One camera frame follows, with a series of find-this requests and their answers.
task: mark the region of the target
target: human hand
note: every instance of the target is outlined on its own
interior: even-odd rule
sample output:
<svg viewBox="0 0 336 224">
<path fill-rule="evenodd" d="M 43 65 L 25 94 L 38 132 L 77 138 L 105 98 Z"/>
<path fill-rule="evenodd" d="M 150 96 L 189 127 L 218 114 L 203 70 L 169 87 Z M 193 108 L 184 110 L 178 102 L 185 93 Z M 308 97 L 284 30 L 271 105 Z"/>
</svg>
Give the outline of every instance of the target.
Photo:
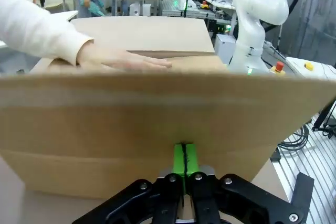
<svg viewBox="0 0 336 224">
<path fill-rule="evenodd" d="M 107 49 L 86 42 L 77 54 L 77 62 L 87 70 L 163 70 L 172 64 L 165 59 L 154 59 L 120 49 Z"/>
<path fill-rule="evenodd" d="M 84 6 L 90 8 L 91 0 L 84 0 Z"/>
</svg>

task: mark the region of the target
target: sleeve cuff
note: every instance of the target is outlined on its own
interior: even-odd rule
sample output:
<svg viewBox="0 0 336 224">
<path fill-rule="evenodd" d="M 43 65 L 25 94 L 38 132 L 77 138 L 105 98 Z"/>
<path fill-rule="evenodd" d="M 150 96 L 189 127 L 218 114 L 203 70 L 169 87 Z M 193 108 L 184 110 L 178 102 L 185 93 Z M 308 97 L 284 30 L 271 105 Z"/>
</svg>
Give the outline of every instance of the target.
<svg viewBox="0 0 336 224">
<path fill-rule="evenodd" d="M 59 47 L 60 52 L 58 55 L 62 56 L 62 59 L 68 61 L 72 65 L 77 63 L 77 54 L 80 48 L 88 41 L 93 41 L 93 38 L 81 34 L 76 30 L 71 30 L 62 35 Z"/>
</svg>

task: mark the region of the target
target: screw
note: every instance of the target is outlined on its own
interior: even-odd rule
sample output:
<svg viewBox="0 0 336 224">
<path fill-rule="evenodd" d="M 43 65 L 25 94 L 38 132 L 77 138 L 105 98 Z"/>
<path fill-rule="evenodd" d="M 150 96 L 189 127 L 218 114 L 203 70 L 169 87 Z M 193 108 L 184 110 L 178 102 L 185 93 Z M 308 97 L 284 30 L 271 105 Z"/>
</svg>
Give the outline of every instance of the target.
<svg viewBox="0 0 336 224">
<path fill-rule="evenodd" d="M 297 214 L 291 214 L 291 215 L 289 216 L 289 220 L 290 220 L 291 222 L 296 222 L 298 219 L 299 219 L 299 216 L 298 216 Z"/>
<path fill-rule="evenodd" d="M 171 176 L 169 177 L 169 181 L 170 181 L 170 182 L 175 182 L 175 181 L 176 181 L 176 176 L 175 176 L 175 175 L 171 175 Z"/>
<path fill-rule="evenodd" d="M 145 190 L 145 189 L 147 189 L 147 184 L 146 184 L 146 183 L 142 183 L 142 184 L 140 185 L 140 189 L 141 189 L 141 190 Z"/>
<path fill-rule="evenodd" d="M 224 183 L 225 183 L 225 185 L 230 185 L 230 184 L 232 183 L 232 179 L 230 179 L 230 178 L 225 178 L 225 179 L 224 179 Z"/>
<path fill-rule="evenodd" d="M 197 173 L 195 175 L 195 180 L 201 180 L 202 179 L 202 174 Z"/>
</svg>

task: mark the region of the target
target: yellow button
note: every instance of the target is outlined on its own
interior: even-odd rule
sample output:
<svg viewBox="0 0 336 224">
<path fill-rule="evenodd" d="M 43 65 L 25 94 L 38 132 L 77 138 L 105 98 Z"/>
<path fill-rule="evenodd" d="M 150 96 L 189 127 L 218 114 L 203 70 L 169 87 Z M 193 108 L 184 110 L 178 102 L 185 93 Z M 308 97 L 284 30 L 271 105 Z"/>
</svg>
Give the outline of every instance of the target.
<svg viewBox="0 0 336 224">
<path fill-rule="evenodd" d="M 307 68 L 307 69 L 310 70 L 310 71 L 312 71 L 313 68 L 314 68 L 313 64 L 310 63 L 310 62 L 306 62 L 306 63 L 304 64 L 304 67 Z"/>
</svg>

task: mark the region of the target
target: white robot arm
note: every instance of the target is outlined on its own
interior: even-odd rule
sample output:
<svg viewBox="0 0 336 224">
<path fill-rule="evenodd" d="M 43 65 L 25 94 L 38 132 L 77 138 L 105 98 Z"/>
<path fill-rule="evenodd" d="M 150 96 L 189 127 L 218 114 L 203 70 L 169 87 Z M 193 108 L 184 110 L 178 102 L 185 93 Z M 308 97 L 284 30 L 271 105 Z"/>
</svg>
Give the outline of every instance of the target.
<svg viewBox="0 0 336 224">
<path fill-rule="evenodd" d="M 246 72 L 248 68 L 268 71 L 261 59 L 265 30 L 260 19 L 281 25 L 288 17 L 287 0 L 233 0 L 239 21 L 236 50 L 229 65 L 232 71 Z"/>
</svg>

